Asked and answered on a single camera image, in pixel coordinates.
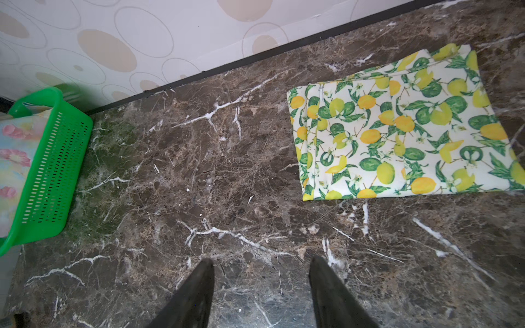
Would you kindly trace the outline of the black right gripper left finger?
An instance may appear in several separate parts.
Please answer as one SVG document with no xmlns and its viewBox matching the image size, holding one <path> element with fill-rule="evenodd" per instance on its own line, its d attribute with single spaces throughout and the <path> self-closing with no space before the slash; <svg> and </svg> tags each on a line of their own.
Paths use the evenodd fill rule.
<svg viewBox="0 0 525 328">
<path fill-rule="evenodd" d="M 212 259 L 201 260 L 147 328 L 208 327 L 215 271 Z"/>
</svg>

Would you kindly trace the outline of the lemon print green skirt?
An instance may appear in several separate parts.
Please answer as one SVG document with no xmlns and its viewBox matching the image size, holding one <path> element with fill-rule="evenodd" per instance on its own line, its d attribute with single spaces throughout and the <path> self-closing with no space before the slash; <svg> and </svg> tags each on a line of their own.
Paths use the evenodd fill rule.
<svg viewBox="0 0 525 328">
<path fill-rule="evenodd" d="M 287 93 L 303 199 L 522 191 L 469 45 Z"/>
</svg>

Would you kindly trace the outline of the green plastic basket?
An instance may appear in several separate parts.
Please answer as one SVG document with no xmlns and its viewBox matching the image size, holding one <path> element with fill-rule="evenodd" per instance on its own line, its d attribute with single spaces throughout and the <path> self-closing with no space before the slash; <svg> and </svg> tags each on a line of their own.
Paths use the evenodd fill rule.
<svg viewBox="0 0 525 328">
<path fill-rule="evenodd" d="M 30 165 L 12 228 L 1 239 L 1 254 L 15 245 L 52 238 L 63 231 L 92 134 L 92 119 L 67 103 L 56 87 L 19 99 L 8 113 L 14 118 L 28 117 L 32 105 L 50 107 L 51 113 Z"/>
</svg>

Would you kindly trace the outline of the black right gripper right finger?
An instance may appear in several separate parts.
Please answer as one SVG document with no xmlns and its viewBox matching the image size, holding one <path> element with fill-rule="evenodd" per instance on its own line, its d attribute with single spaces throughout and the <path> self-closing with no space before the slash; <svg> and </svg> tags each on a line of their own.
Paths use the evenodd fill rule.
<svg viewBox="0 0 525 328">
<path fill-rule="evenodd" d="M 314 256 L 309 282 L 317 327 L 377 327 L 328 263 Z"/>
</svg>

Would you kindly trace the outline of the floral pastel skirt in basket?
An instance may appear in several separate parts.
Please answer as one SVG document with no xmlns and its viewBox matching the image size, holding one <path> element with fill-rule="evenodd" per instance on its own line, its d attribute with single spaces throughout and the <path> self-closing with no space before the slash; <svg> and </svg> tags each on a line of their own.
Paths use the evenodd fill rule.
<svg viewBox="0 0 525 328">
<path fill-rule="evenodd" d="M 8 236 L 51 110 L 1 120 L 1 237 Z"/>
</svg>

